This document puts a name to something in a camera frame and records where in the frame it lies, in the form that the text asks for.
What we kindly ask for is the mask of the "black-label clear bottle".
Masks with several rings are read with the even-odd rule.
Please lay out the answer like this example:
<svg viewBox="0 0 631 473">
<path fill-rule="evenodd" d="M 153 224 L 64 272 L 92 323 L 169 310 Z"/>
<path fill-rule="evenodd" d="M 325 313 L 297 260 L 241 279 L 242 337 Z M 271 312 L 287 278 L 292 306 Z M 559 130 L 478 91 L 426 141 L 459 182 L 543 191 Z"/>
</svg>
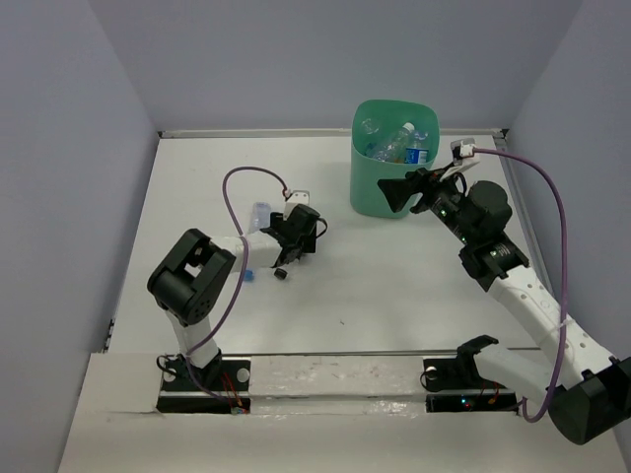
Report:
<svg viewBox="0 0 631 473">
<path fill-rule="evenodd" d="M 274 271 L 274 276 L 278 279 L 278 280 L 285 280 L 288 276 L 288 273 L 285 269 L 283 268 L 276 268 Z"/>
</svg>

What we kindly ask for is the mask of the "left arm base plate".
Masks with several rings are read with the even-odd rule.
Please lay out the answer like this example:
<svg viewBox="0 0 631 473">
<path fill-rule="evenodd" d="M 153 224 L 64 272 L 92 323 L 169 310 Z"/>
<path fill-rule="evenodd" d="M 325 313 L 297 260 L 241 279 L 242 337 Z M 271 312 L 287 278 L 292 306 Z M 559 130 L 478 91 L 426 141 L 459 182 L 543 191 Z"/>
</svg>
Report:
<svg viewBox="0 0 631 473">
<path fill-rule="evenodd" d="M 162 379 L 156 408 L 165 414 L 248 414 L 251 359 L 225 357 L 216 375 L 204 381 L 201 374 L 191 378 L 181 356 L 159 355 L 156 365 Z"/>
</svg>

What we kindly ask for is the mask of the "small blue-label bottle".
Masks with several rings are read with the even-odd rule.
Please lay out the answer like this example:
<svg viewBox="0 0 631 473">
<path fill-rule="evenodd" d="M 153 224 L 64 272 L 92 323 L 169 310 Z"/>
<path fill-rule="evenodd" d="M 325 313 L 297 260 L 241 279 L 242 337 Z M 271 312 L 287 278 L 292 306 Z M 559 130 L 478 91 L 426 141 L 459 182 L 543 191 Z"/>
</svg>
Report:
<svg viewBox="0 0 631 473">
<path fill-rule="evenodd" d="M 407 165 L 422 165 L 428 162 L 429 136 L 427 133 L 415 131 L 410 134 L 406 145 L 404 162 Z"/>
</svg>

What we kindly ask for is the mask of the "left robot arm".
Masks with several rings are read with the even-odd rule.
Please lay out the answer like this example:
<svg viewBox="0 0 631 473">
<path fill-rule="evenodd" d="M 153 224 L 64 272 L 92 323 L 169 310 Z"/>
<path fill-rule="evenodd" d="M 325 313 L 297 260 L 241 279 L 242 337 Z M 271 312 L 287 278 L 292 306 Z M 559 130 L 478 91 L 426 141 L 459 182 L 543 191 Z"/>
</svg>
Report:
<svg viewBox="0 0 631 473">
<path fill-rule="evenodd" d="M 184 375 L 192 386 L 208 389 L 217 380 L 222 353 L 214 336 L 227 319 L 212 325 L 209 314 L 232 274 L 239 290 L 247 269 L 286 266 L 316 252 L 320 214 L 305 204 L 289 214 L 273 212 L 270 226 L 246 236 L 212 238 L 186 231 L 153 271 L 147 290 L 171 322 Z"/>
</svg>

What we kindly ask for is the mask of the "white-cap blue-label drink bottle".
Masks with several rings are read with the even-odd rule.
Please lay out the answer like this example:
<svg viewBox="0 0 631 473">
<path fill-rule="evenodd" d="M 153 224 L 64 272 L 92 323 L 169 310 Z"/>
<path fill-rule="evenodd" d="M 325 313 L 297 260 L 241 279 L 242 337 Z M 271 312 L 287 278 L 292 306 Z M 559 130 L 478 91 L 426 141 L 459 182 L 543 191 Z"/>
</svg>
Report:
<svg viewBox="0 0 631 473">
<path fill-rule="evenodd" d="M 369 156 L 376 147 L 380 138 L 381 128 L 381 122 L 374 117 L 366 118 L 361 122 L 360 131 L 364 140 L 363 154 L 365 156 Z"/>
</svg>

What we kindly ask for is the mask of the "clear bottle white cap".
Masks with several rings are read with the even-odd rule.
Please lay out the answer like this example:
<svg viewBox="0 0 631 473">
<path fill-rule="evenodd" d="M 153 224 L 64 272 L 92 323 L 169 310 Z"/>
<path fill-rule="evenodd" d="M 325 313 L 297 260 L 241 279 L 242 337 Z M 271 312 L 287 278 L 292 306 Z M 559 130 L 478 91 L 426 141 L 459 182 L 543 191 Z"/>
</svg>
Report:
<svg viewBox="0 0 631 473">
<path fill-rule="evenodd" d="M 367 157 L 383 163 L 395 163 L 405 153 L 415 131 L 415 126 L 411 122 L 405 122 L 388 138 L 368 151 Z"/>
</svg>

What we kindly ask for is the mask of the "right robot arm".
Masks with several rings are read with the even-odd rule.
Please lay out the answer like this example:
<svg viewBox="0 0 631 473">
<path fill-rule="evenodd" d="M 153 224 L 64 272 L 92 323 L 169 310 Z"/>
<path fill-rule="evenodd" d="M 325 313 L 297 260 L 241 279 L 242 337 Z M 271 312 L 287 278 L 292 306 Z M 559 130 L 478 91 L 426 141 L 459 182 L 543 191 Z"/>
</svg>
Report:
<svg viewBox="0 0 631 473">
<path fill-rule="evenodd" d="M 458 257 L 468 274 L 502 305 L 543 352 L 542 366 L 489 335 L 463 344 L 451 359 L 425 373 L 431 392 L 480 388 L 491 382 L 542 406 L 570 442 L 585 444 L 630 417 L 630 361 L 594 340 L 544 288 L 505 227 L 513 212 L 506 191 L 478 181 L 462 192 L 448 169 L 418 169 L 378 187 L 394 212 L 414 195 L 411 211 L 432 212 L 463 244 Z"/>
</svg>

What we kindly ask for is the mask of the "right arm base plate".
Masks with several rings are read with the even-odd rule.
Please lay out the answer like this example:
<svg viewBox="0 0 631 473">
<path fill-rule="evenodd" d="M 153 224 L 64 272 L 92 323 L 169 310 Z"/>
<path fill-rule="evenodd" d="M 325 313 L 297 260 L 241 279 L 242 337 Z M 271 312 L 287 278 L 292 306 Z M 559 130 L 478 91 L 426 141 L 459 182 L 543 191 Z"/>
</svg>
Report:
<svg viewBox="0 0 631 473">
<path fill-rule="evenodd" d="M 517 413 L 522 402 L 516 394 L 496 381 L 482 378 L 474 364 L 475 355 L 497 344 L 493 337 L 481 335 L 460 345 L 453 357 L 425 359 L 419 382 L 427 392 L 427 412 Z"/>
</svg>

